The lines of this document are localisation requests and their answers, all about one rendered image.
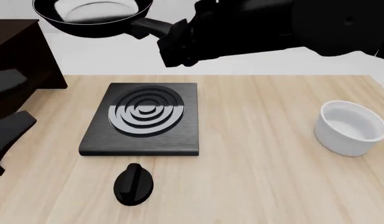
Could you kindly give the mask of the white ceramic bowl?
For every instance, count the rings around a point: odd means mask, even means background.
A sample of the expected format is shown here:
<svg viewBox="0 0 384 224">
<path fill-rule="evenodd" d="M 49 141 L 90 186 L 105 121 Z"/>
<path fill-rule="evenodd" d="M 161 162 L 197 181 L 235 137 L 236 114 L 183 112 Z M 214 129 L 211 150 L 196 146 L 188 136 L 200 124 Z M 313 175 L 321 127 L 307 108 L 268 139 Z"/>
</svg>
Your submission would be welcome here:
<svg viewBox="0 0 384 224">
<path fill-rule="evenodd" d="M 384 140 L 384 120 L 360 104 L 332 100 L 320 107 L 314 135 L 326 149 L 358 157 Z"/>
</svg>

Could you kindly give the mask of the dark brown wooden cabinet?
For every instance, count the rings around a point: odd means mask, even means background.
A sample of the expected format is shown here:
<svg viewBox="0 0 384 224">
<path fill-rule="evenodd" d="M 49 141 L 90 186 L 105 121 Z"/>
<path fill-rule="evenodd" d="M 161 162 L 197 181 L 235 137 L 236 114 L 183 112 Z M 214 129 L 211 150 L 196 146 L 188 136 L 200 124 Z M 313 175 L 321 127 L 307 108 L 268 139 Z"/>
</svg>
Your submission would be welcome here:
<svg viewBox="0 0 384 224">
<path fill-rule="evenodd" d="M 0 119 L 15 113 L 38 89 L 67 83 L 37 19 L 0 19 L 0 70 L 16 69 L 27 80 L 0 94 Z"/>
</svg>

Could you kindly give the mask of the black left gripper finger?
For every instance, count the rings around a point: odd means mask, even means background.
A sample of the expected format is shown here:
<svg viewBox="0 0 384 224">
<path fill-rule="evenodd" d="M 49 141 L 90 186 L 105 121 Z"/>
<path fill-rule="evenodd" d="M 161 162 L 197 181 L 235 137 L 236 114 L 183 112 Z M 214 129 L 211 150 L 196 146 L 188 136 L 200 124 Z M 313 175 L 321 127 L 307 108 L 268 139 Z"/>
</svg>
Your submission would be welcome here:
<svg viewBox="0 0 384 224">
<path fill-rule="evenodd" d="M 0 161 L 10 147 L 36 122 L 37 120 L 27 111 L 20 111 L 0 119 Z"/>
<path fill-rule="evenodd" d="M 16 69 L 0 70 L 0 93 L 14 89 L 27 81 L 27 78 Z"/>
</svg>

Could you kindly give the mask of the round black stove knob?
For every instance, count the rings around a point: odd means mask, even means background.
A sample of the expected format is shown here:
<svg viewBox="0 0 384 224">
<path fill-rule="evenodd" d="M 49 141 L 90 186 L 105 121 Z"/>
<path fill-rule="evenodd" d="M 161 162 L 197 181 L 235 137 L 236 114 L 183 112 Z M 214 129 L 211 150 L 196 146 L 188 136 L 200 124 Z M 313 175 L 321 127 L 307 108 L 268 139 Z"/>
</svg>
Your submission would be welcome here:
<svg viewBox="0 0 384 224">
<path fill-rule="evenodd" d="M 132 163 L 116 178 L 113 192 L 119 203 L 132 207 L 145 202 L 153 188 L 151 173 L 140 164 Z"/>
</svg>

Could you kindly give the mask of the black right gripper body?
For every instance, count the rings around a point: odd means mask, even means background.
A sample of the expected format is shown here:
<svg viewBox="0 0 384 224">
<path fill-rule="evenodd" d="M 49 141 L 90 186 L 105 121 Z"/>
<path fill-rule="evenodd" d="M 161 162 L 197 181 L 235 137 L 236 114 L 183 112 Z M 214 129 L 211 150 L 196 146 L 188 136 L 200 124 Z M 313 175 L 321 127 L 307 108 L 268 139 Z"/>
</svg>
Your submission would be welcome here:
<svg viewBox="0 0 384 224">
<path fill-rule="evenodd" d="M 166 29 L 157 33 L 157 45 L 167 68 L 192 67 L 199 61 L 219 58 L 214 40 L 217 33 L 210 29 Z"/>
</svg>

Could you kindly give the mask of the flat black stove plate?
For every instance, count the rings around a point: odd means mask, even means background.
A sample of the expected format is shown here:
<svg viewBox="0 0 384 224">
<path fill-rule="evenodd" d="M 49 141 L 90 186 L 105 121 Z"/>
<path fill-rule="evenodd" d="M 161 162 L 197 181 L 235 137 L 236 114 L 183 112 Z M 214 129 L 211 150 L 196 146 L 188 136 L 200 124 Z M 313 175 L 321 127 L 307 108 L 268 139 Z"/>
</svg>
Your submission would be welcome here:
<svg viewBox="0 0 384 224">
<path fill-rule="evenodd" d="M 82 156 L 198 156 L 196 83 L 110 83 Z"/>
</svg>

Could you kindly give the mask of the black frying pan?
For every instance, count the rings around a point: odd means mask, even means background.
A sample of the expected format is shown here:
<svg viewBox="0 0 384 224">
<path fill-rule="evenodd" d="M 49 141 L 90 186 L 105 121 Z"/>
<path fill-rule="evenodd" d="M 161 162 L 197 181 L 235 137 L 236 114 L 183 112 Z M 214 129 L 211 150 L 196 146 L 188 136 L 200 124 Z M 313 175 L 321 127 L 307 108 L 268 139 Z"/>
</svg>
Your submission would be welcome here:
<svg viewBox="0 0 384 224">
<path fill-rule="evenodd" d="M 39 16 L 64 33 L 76 37 L 104 38 L 132 35 L 161 38 L 172 27 L 146 18 L 153 0 L 33 0 Z"/>
</svg>

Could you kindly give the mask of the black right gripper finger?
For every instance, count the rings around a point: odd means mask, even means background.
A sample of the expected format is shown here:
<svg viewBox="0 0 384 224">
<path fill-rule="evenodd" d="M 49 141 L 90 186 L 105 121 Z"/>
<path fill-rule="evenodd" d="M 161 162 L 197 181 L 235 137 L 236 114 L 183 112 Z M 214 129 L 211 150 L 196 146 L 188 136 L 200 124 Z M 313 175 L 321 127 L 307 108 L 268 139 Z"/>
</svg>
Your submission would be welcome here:
<svg viewBox="0 0 384 224">
<path fill-rule="evenodd" d="M 169 30 L 169 35 L 182 35 L 188 28 L 188 22 L 186 19 L 180 20 L 173 24 Z"/>
</svg>

